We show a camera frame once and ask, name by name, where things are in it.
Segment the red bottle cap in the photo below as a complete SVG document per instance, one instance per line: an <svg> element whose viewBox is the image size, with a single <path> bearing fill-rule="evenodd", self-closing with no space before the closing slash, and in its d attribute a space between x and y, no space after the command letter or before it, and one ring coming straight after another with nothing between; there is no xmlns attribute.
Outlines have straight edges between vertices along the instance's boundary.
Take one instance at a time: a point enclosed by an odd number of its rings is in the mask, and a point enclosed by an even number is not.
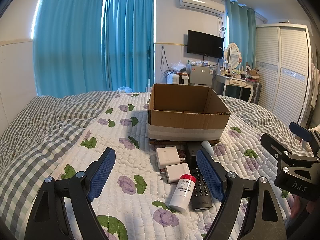
<svg viewBox="0 0 320 240"><path fill-rule="evenodd" d="M189 175L189 174L183 174L181 175L180 179L189 179L189 180L192 180L194 183L196 183L196 178L192 175Z"/></svg>

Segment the metal screw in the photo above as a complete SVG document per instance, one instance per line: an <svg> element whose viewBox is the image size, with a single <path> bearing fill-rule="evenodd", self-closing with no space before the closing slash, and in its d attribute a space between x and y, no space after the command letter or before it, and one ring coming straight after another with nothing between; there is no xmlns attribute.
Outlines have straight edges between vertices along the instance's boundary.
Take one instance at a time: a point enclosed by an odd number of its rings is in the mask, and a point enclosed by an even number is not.
<svg viewBox="0 0 320 240"><path fill-rule="evenodd" d="M260 181L262 182L262 183L267 183L267 178L265 178L265 177L260 177Z"/></svg>
<svg viewBox="0 0 320 240"><path fill-rule="evenodd" d="M233 171L229 171L227 174L230 178L235 178L237 176Z"/></svg>
<svg viewBox="0 0 320 240"><path fill-rule="evenodd" d="M84 177L84 171L79 171L79 172L77 172L77 173L76 173L76 177L77 177L77 178L82 178L82 177Z"/></svg>
<svg viewBox="0 0 320 240"><path fill-rule="evenodd" d="M52 177L49 176L49 177L47 177L47 178L44 179L44 182L45 182L45 183L49 183L51 180L52 180Z"/></svg>

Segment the box on top of wardrobe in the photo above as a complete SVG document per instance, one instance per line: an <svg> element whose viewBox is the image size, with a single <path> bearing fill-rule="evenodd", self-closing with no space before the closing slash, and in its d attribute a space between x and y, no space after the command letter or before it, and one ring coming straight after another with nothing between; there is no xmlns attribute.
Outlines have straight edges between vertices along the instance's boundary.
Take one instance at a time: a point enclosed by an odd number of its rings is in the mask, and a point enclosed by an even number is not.
<svg viewBox="0 0 320 240"><path fill-rule="evenodd" d="M216 143L229 117L229 109L212 88L154 84L148 106L148 136L153 141Z"/></svg>

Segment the white quilted mat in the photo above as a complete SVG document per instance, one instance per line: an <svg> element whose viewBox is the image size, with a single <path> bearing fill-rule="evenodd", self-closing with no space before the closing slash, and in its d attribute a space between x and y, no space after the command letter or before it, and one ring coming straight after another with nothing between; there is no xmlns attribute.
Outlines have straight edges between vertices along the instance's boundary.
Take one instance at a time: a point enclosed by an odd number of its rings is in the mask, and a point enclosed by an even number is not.
<svg viewBox="0 0 320 240"><path fill-rule="evenodd" d="M53 176L58 179L84 171L107 147L111 147L116 152L116 163L100 197L92 202L109 240L201 240L220 203L213 199L211 209L195 212L190 206L183 214L167 209L176 186L160 179L156 155L150 149L146 128L148 98L148 93L118 94L113 98L103 114L69 150ZM260 136L231 115L221 142L214 146L213 158L227 171L234 171L243 178L265 176L271 182L286 221L290 217L289 205L293 197L273 185L276 160L261 146ZM80 240L71 202L65 200L74 237ZM246 205L247 201L243 199L231 239L237 239Z"/></svg>

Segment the bed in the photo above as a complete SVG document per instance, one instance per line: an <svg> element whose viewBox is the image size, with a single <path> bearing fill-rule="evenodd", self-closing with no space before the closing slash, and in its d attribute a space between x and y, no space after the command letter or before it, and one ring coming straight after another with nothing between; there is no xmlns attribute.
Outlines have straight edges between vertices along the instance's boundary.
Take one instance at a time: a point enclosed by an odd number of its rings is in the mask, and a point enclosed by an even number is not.
<svg viewBox="0 0 320 240"><path fill-rule="evenodd" d="M148 98L149 93L108 91L44 96L34 98L18 114L0 138L0 215L17 239L23 239L44 178L61 179L85 170L106 147L116 151L116 164L92 206L109 239L203 239L220 203L214 200L209 210L190 209L184 214L166 210L175 186L160 180L156 168L159 146L150 147L146 129ZM261 146L260 137L268 132L296 154L309 153L271 112L236 98L221 99L231 116L212 158L243 178L265 176L288 223L293 196L274 186L276 160ZM147 186L138 190L135 182ZM246 205L243 199L231 239L237 238ZM80 240L68 201L66 208L74 237ZM123 224L125 232L108 232L103 221L110 218Z"/></svg>

